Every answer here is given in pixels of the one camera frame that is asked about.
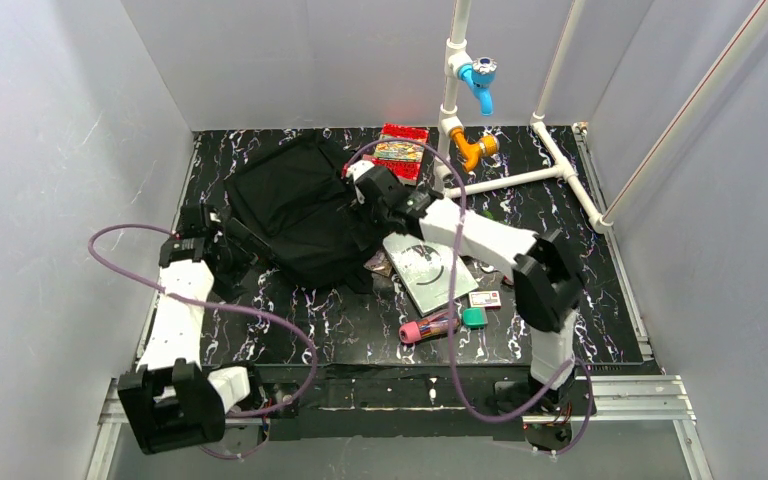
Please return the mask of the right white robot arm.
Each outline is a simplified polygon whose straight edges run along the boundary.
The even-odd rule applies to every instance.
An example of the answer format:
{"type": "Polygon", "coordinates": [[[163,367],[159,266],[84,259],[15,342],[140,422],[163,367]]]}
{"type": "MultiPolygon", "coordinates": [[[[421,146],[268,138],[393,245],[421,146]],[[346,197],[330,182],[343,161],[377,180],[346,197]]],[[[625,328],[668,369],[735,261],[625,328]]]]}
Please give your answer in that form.
{"type": "Polygon", "coordinates": [[[476,410],[462,388],[452,330],[449,368],[456,395],[472,417],[489,424],[512,421],[542,399],[565,400],[575,380],[574,329],[586,280],[579,258],[558,231],[539,234],[488,219],[433,190],[403,185],[386,167],[359,161],[345,170],[363,212],[386,234],[399,233],[445,245],[452,258],[466,255],[512,281],[514,305],[530,330],[531,397],[501,415],[476,410]]]}

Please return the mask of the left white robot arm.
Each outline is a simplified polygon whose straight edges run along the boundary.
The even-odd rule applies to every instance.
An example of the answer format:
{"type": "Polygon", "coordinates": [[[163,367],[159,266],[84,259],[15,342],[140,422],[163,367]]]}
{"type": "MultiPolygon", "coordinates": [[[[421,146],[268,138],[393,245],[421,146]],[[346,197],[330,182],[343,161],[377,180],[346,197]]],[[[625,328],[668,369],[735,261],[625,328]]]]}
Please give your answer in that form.
{"type": "Polygon", "coordinates": [[[246,362],[203,366],[200,335],[210,293],[229,299],[231,272],[250,255],[225,234],[219,211],[184,206],[179,226],[159,254],[158,299],[144,352],[117,382],[136,442],[147,455],[217,442],[226,418],[269,401],[259,373],[246,362]]]}

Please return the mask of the black student backpack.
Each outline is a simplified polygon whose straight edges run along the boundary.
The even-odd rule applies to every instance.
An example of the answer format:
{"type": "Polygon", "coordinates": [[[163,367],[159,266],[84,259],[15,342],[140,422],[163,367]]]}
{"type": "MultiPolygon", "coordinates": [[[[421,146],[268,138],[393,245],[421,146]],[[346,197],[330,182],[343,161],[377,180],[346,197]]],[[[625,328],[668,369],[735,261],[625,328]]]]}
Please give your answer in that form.
{"type": "Polygon", "coordinates": [[[373,226],[350,207],[341,179],[348,151],[316,131],[257,152],[224,189],[249,250],[309,289],[373,291],[365,264],[380,249],[373,226]]]}

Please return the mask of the white Great Gatsby book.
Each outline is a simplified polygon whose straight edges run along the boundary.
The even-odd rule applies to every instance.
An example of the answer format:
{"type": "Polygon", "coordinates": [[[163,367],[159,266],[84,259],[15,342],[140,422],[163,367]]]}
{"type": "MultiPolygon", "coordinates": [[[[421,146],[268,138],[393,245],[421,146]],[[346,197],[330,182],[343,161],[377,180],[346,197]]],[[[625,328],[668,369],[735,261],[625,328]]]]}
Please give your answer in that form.
{"type": "Polygon", "coordinates": [[[453,264],[450,247],[393,233],[384,238],[383,248],[422,316],[448,304],[453,264]]]}

